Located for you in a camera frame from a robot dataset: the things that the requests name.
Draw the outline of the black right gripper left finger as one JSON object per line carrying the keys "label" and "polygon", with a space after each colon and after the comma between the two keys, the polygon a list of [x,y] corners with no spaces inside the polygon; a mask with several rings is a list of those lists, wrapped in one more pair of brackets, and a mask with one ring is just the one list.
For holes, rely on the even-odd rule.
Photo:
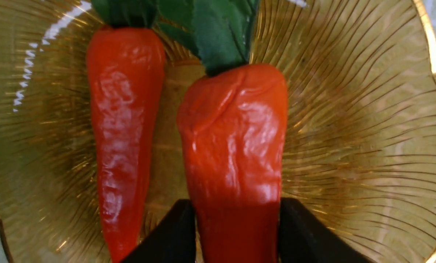
{"label": "black right gripper left finger", "polygon": [[194,263],[196,217],[188,199],[178,200],[123,263]]}

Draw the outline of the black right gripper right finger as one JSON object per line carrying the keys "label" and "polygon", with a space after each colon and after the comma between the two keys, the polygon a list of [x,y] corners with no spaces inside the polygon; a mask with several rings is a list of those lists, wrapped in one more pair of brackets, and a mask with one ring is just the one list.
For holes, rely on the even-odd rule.
{"label": "black right gripper right finger", "polygon": [[369,263],[300,201],[282,198],[278,231],[282,263]]}

